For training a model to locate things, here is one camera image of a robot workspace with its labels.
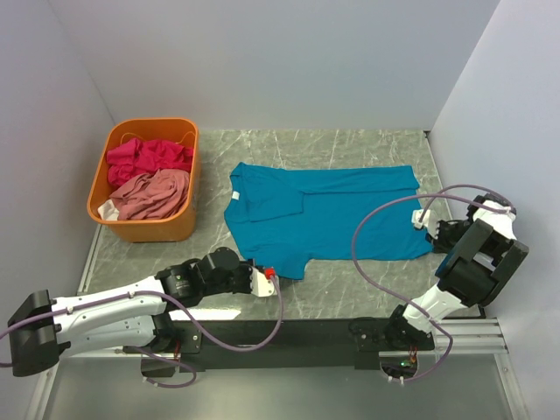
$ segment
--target marble floor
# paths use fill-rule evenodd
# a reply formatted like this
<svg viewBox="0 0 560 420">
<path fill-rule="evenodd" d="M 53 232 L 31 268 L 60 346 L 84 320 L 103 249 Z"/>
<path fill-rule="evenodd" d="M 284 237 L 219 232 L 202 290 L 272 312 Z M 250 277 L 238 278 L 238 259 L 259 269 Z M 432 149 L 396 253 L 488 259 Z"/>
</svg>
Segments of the marble floor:
<svg viewBox="0 0 560 420">
<path fill-rule="evenodd" d="M 202 175 L 197 227 L 182 242 L 127 243 L 102 227 L 87 266 L 82 293 L 133 283 L 165 267 L 201 257 L 218 247 L 237 250 L 223 219 L 231 198 L 229 174 L 240 162 L 286 169 L 412 165 L 419 192 L 441 188 L 430 146 L 421 130 L 214 130 L 199 139 Z M 449 217 L 443 201 L 434 210 Z M 369 275 L 390 289 L 415 298 L 435 283 L 441 255 L 411 261 L 364 261 Z M 366 283 L 351 261 L 310 261 L 301 282 L 283 281 L 287 319 L 386 317 L 400 302 Z M 228 310 L 237 319 L 275 319 L 277 299 L 247 295 L 205 298 L 199 308 Z M 480 310 L 453 316 L 478 317 Z"/>
</svg>

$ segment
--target teal shirt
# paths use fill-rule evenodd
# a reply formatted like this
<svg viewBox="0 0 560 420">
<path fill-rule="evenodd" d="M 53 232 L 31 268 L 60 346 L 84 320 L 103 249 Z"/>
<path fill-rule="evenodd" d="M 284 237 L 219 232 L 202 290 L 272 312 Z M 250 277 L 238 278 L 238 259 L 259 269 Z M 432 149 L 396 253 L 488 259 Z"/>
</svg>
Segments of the teal shirt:
<svg viewBox="0 0 560 420">
<path fill-rule="evenodd" d="M 240 163 L 230 179 L 224 217 L 241 255 L 292 279 L 304 278 L 311 259 L 351 259 L 361 220 L 419 187 L 410 166 L 287 171 Z M 419 208 L 411 200 L 373 217 L 358 238 L 358 258 L 408 260 L 430 252 L 425 231 L 412 226 Z"/>
</svg>

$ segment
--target purple cable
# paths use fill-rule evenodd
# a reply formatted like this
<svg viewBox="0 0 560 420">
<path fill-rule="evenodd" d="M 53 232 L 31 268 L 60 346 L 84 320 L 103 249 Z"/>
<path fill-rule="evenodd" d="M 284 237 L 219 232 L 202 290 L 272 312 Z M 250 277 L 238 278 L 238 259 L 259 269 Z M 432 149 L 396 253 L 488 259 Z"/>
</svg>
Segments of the purple cable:
<svg viewBox="0 0 560 420">
<path fill-rule="evenodd" d="M 276 290 L 276 293 L 278 294 L 278 302 L 280 303 L 280 315 L 278 316 L 278 321 L 276 322 L 276 325 L 274 326 L 274 329 L 272 330 L 272 332 L 269 334 L 269 336 L 264 339 L 263 341 L 261 341 L 258 344 L 255 344 L 254 346 L 247 346 L 247 347 L 237 347 L 237 346 L 231 346 L 227 343 L 224 343 L 223 341 L 217 339 L 216 337 L 214 337 L 209 331 L 207 331 L 206 328 L 204 328 L 199 321 L 197 321 L 194 316 L 189 312 L 188 309 L 185 308 L 184 305 L 182 305 L 176 298 L 166 295 L 165 293 L 161 293 L 159 291 L 154 291 L 154 290 L 138 290 L 135 291 L 135 295 L 138 296 L 158 296 L 168 302 L 171 302 L 172 304 L 174 304 L 175 306 L 177 306 L 181 311 L 183 311 L 186 316 L 192 321 L 192 323 L 200 330 L 201 333 L 203 333 L 209 340 L 211 340 L 213 343 L 217 344 L 220 347 L 223 347 L 227 350 L 230 350 L 232 352 L 239 352 L 239 353 L 246 353 L 246 352 L 254 352 L 255 350 L 258 350 L 260 348 L 263 348 L 264 346 L 266 346 L 267 344 L 269 344 L 272 339 L 274 339 L 274 337 L 277 335 L 278 330 L 280 329 L 280 326 L 282 325 L 282 321 L 284 319 L 284 300 L 282 299 L 282 293 L 280 291 L 280 286 L 278 285 L 277 281 L 275 278 L 271 278 L 270 281 L 272 282 L 272 285 L 274 286 L 274 289 Z M 111 302 L 115 302 L 117 300 L 122 300 L 122 299 L 130 299 L 130 294 L 129 293 L 123 293 L 121 295 L 116 295 L 113 297 L 106 297 L 104 299 L 100 299 L 100 300 L 96 300 L 94 302 L 87 302 L 85 304 L 77 304 L 73 310 L 74 311 L 80 311 L 82 309 L 87 309 L 87 308 L 91 308 L 94 306 L 98 306 L 98 305 L 104 305 L 104 304 L 108 304 Z M 39 315 L 35 315 L 34 317 L 30 317 L 27 319 L 24 319 L 23 321 L 19 321 L 13 325 L 10 325 L 8 327 L 8 329 L 6 329 L 4 332 L 0 333 L 0 340 L 3 339 L 6 335 L 10 334 L 13 331 L 16 331 L 19 328 L 22 328 L 24 326 L 27 326 L 33 322 L 37 322 L 40 321 L 42 319 L 47 319 L 50 317 L 57 317 L 59 315 L 63 315 L 67 313 L 67 309 L 59 309 L 57 311 L 50 311 L 47 313 L 41 313 Z M 180 361 L 176 361 L 176 360 L 170 360 L 170 359 L 166 359 L 164 357 L 158 356 L 154 353 L 150 353 L 147 352 L 146 350 L 143 350 L 141 347 L 135 347 L 135 349 L 141 353 L 141 354 L 145 354 L 148 357 L 151 357 L 152 359 L 155 359 L 157 361 L 163 361 L 165 363 L 169 363 L 170 365 L 173 366 L 179 366 L 181 368 L 184 368 L 186 370 L 188 370 L 189 372 L 192 373 L 192 378 L 190 381 L 187 381 L 185 383 L 180 383 L 177 385 L 171 385 L 171 384 L 164 384 L 164 383 L 159 383 L 154 381 L 151 378 L 147 378 L 146 381 L 156 385 L 158 387 L 161 388 L 168 388 L 168 389 L 176 389 L 176 388 L 183 388 L 183 387 L 187 387 L 191 384 L 194 383 L 194 381 L 196 380 L 196 370 L 194 369 L 194 367 L 191 367 L 185 363 L 182 363 Z M 0 368 L 11 368 L 11 363 L 3 363 L 0 362 Z"/>
<path fill-rule="evenodd" d="M 474 184 L 455 184 L 455 185 L 449 185 L 446 188 L 442 188 L 441 190 L 439 190 L 437 192 L 437 194 L 443 194 L 446 191 L 454 190 L 455 188 L 473 188 L 475 190 L 481 190 L 481 191 L 485 191 L 487 193 L 491 193 L 492 195 L 495 195 L 499 199 L 502 199 L 502 200 L 506 201 L 507 204 L 512 208 L 512 210 L 515 210 L 514 205 L 512 204 L 512 202 L 509 199 L 507 199 L 506 197 L 504 197 L 500 193 L 498 193 L 494 190 L 491 190 L 490 188 L 486 188 L 485 186 L 474 185 Z M 430 208 L 431 204 L 436 200 L 436 198 L 437 197 L 432 197 L 430 199 L 430 201 L 428 201 L 428 204 L 426 204 L 426 207 L 423 208 L 422 214 L 420 214 L 420 219 L 418 221 L 420 221 L 422 223 L 422 221 L 424 220 L 424 216 L 426 215 L 426 212 Z"/>
<path fill-rule="evenodd" d="M 441 358 L 436 363 L 434 363 L 434 365 L 432 367 L 430 367 L 427 371 L 425 371 L 425 372 L 423 372 L 423 373 L 421 373 L 417 376 L 413 376 L 412 378 L 404 379 L 403 380 L 404 382 L 413 382 L 413 381 L 417 381 L 421 378 L 424 378 L 425 376 L 427 376 L 431 372 L 433 372 L 435 369 L 437 369 L 439 366 L 441 366 L 441 364 L 445 361 L 445 359 L 447 359 L 447 356 L 449 355 L 450 351 L 452 350 L 453 337 L 446 330 L 444 330 L 435 320 L 432 320 L 430 314 L 424 308 L 422 308 L 419 304 L 416 304 L 411 299 L 408 299 L 407 297 L 401 295 L 400 293 L 397 293 L 396 291 L 392 291 L 391 289 L 388 289 L 384 286 L 381 286 L 379 283 L 377 283 L 375 280 L 373 280 L 371 277 L 369 277 L 368 274 L 366 274 L 366 272 L 360 266 L 360 263 L 358 262 L 358 257 L 356 255 L 356 242 L 358 241 L 358 235 L 360 234 L 360 231 L 362 230 L 364 225 L 372 217 L 374 217 L 376 214 L 378 214 L 381 210 L 383 210 L 387 207 L 391 207 L 391 206 L 393 206 L 395 204 L 398 204 L 398 203 L 403 203 L 404 201 L 427 199 L 427 198 L 456 200 L 456 201 L 461 201 L 461 202 L 466 203 L 466 204 L 471 204 L 471 205 L 479 207 L 479 208 L 483 208 L 485 210 L 489 210 L 489 211 L 494 212 L 494 213 L 498 213 L 498 214 L 508 213 L 508 210 L 498 210 L 498 209 L 495 209 L 495 208 L 484 206 L 483 204 L 477 203 L 475 201 L 470 201 L 469 199 L 464 199 L 462 197 L 457 197 L 457 196 L 454 196 L 454 195 L 447 195 L 447 194 L 443 194 L 443 193 L 416 194 L 416 195 L 410 195 L 409 197 L 403 197 L 401 199 L 394 199 L 394 200 L 390 201 L 389 203 L 386 203 L 386 204 L 383 204 L 382 206 L 377 207 L 373 212 L 371 212 L 366 217 L 364 217 L 364 219 L 360 222 L 360 224 L 356 228 L 355 232 L 353 233 L 353 237 L 352 237 L 352 261 L 353 261 L 353 265 L 356 267 L 356 269 L 361 274 L 361 276 L 364 277 L 364 279 L 368 283 L 372 284 L 373 286 L 375 286 L 380 291 L 384 291 L 385 293 L 388 293 L 389 295 L 394 296 L 395 298 L 401 299 L 403 302 L 407 303 L 408 305 L 411 305 L 414 308 L 418 309 L 420 311 L 420 313 L 422 313 L 438 331 L 440 331 L 445 337 L 447 337 L 449 339 L 449 345 L 445 349 L 444 354 L 441 356 Z"/>
</svg>

